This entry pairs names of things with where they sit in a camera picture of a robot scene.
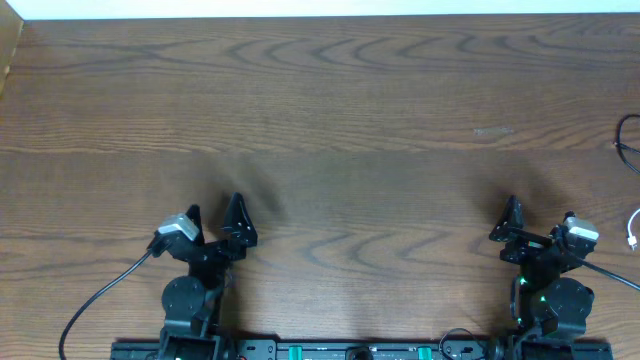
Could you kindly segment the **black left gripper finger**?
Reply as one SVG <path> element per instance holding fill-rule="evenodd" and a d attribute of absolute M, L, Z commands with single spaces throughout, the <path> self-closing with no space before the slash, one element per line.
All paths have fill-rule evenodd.
<path fill-rule="evenodd" d="M 230 246 L 251 248 L 257 245 L 257 231 L 249 216 L 244 197 L 238 192 L 234 192 L 230 198 L 222 230 L 228 235 L 227 241 Z"/>
<path fill-rule="evenodd" d="M 197 204 L 192 204 L 186 211 L 186 216 L 191 220 L 191 222 L 196 226 L 198 230 L 197 236 L 195 237 L 193 242 L 197 246 L 202 246 L 205 243 L 205 239 L 204 239 L 203 228 L 202 228 L 200 206 Z"/>

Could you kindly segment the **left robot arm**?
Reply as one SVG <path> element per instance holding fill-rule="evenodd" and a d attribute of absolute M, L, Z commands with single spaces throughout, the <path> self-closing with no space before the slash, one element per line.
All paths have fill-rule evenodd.
<path fill-rule="evenodd" d="M 163 290 L 165 311 L 161 330 L 160 359 L 214 359 L 219 347 L 221 299 L 226 273 L 233 263 L 246 258 L 256 246 L 257 231 L 250 219 L 243 196 L 231 195 L 224 214 L 221 240 L 204 239 L 200 207 L 165 219 L 147 247 L 158 258 L 169 253 L 188 265 L 188 273 L 173 279 Z"/>

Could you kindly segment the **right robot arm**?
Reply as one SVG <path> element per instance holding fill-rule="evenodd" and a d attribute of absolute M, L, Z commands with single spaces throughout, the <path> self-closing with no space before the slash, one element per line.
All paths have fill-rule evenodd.
<path fill-rule="evenodd" d="M 500 259 L 519 267 L 512 284 L 511 312 L 525 332 L 571 341 L 586 332 L 593 291 L 565 274 L 595 250 L 595 225 L 570 211 L 546 235 L 525 230 L 522 204 L 508 198 L 489 239 L 504 244 Z"/>

